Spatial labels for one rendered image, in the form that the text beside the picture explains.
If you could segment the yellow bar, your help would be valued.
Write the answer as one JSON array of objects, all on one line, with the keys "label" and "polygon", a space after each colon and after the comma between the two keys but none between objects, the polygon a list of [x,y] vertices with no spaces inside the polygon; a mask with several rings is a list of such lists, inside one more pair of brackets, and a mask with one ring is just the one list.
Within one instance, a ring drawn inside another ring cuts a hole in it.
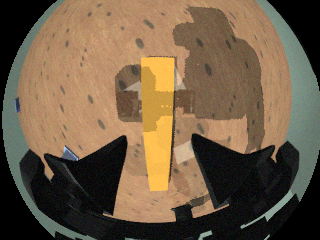
[{"label": "yellow bar", "polygon": [[141,57],[141,112],[151,191],[168,191],[173,128],[172,57]]}]

